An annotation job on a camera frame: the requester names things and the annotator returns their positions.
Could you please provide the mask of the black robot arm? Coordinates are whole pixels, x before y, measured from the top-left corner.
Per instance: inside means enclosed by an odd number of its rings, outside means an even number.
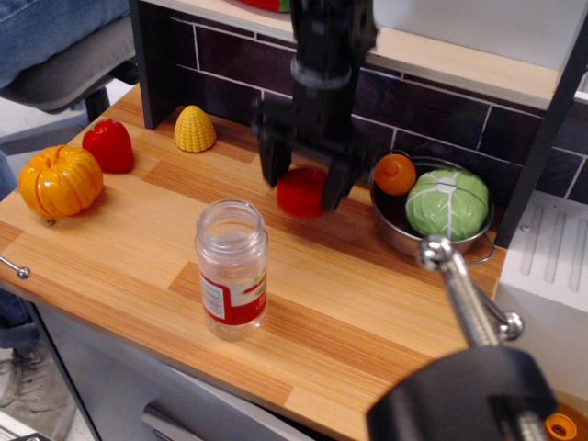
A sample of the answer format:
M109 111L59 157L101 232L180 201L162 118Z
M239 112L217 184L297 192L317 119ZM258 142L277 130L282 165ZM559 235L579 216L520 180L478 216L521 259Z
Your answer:
M295 150L329 159L323 207L334 211L375 156L352 121L360 67L378 36L370 1L293 1L297 52L290 63L291 102L258 98L253 132L265 181L275 186Z

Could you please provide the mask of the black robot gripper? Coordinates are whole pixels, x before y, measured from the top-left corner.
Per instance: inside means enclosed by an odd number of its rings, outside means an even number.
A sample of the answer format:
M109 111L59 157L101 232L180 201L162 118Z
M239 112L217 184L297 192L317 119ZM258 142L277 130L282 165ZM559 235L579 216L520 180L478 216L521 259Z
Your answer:
M259 140L263 177L275 187L298 149L329 160L323 207L335 211L373 156L372 142L351 117L358 66L328 75L293 63L291 73L294 91L289 102L258 98L253 104L252 130Z

